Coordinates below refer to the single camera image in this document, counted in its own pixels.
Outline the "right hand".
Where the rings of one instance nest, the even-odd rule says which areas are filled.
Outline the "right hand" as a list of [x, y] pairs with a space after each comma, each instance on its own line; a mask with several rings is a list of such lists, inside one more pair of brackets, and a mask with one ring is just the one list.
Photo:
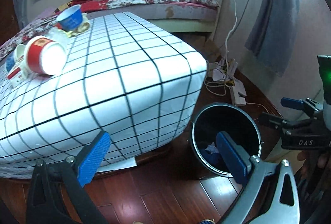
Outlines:
[[330, 156], [328, 153], [318, 155], [316, 151], [301, 151], [297, 155], [297, 160], [303, 161], [300, 174], [304, 178], [307, 178], [315, 167], [330, 171]]

